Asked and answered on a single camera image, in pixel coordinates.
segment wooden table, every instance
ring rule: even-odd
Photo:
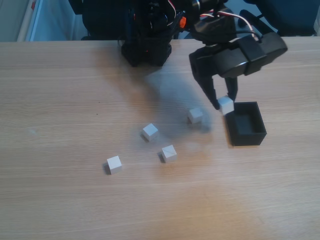
[[[162,69],[130,67],[116,42],[1,43],[0,239],[319,240],[320,41],[285,41],[239,78],[268,132],[259,147],[230,146],[191,73],[200,42],[173,41]],[[171,144],[178,160],[162,163]],[[123,171],[106,175],[116,155]]]

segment wire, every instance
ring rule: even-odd
[[[248,25],[250,31],[254,32],[253,27],[252,27],[251,24],[247,21],[247,19],[245,19],[244,17],[239,16],[239,15],[236,15],[236,14],[233,14],[233,13],[225,12],[225,11],[218,11],[217,13],[218,13],[218,14],[221,14],[221,15],[225,15],[225,16],[236,17],[236,18],[239,18],[239,19],[243,20],[243,21]]]
[[[168,3],[171,5],[171,7],[172,7],[173,10],[174,10],[174,18],[173,18],[173,20],[174,20],[174,19],[176,19],[176,16],[177,16],[176,8],[175,8],[175,6],[173,5],[173,3],[172,3],[170,0],[168,0]]]
[[[208,13],[204,13],[204,14],[201,14],[200,17],[211,17],[211,18],[214,18],[215,16],[210,15]]]

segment open black box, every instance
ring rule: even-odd
[[[267,135],[257,102],[235,102],[224,117],[233,146],[260,145]]]

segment white cube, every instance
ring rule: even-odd
[[[191,109],[188,113],[188,118],[190,119],[192,124],[197,124],[202,121],[203,113],[199,108]]]
[[[161,154],[166,163],[177,160],[177,153],[173,145],[162,148]]]
[[[106,160],[111,174],[116,174],[122,170],[122,164],[119,156],[114,156]]]
[[[218,99],[218,103],[220,105],[220,111],[223,115],[231,113],[235,110],[234,101],[228,96],[223,96]]]
[[[158,136],[158,129],[151,123],[142,130],[142,134],[148,141],[151,141]]]

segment wall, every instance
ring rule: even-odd
[[[68,0],[38,1],[40,4],[31,41],[81,40],[87,35],[82,16],[75,15]]]
[[[0,0],[0,42],[17,40],[29,0]]]

